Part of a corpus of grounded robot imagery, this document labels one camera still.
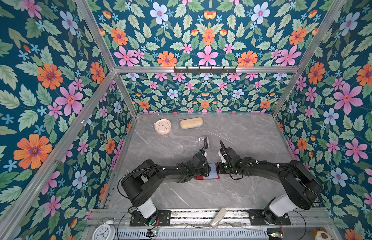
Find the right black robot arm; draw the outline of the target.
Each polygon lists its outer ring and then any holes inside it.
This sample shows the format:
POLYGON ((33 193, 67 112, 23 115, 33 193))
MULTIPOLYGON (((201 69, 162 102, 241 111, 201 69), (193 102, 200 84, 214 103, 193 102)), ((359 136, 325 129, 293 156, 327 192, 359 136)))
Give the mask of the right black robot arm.
POLYGON ((282 184, 285 194, 274 198, 263 210, 263 218, 269 222, 295 209, 310 210, 319 198, 323 185, 304 167, 303 163, 291 160, 288 163, 271 163, 254 158, 241 158, 232 148, 220 141, 221 149, 217 172, 219 175, 260 177, 282 184))

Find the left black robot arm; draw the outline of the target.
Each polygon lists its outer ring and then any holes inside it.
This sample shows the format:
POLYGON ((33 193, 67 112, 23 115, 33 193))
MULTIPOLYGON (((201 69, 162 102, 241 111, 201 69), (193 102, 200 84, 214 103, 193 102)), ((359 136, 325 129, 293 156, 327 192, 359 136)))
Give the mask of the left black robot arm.
POLYGON ((161 184, 183 184, 198 177, 208 177, 211 171, 205 149, 200 149, 185 163, 173 167, 161 166, 146 160, 133 171, 121 178, 119 186, 124 190, 133 207, 137 208, 145 220, 151 220, 158 214, 158 209, 151 199, 161 184))

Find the red card holder wallet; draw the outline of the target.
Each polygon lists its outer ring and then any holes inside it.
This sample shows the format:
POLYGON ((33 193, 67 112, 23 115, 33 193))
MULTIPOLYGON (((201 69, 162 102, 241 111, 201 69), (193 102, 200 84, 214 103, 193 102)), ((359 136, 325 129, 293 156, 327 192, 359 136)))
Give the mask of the red card holder wallet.
POLYGON ((216 179, 219 179, 220 176, 217 172, 217 165, 216 164, 209 164, 209 167, 211 168, 211 171, 209 173, 209 175, 207 177, 202 177, 202 176, 199 176, 199 177, 196 177, 195 180, 198 180, 198 181, 207 181, 207 180, 216 180, 216 179))

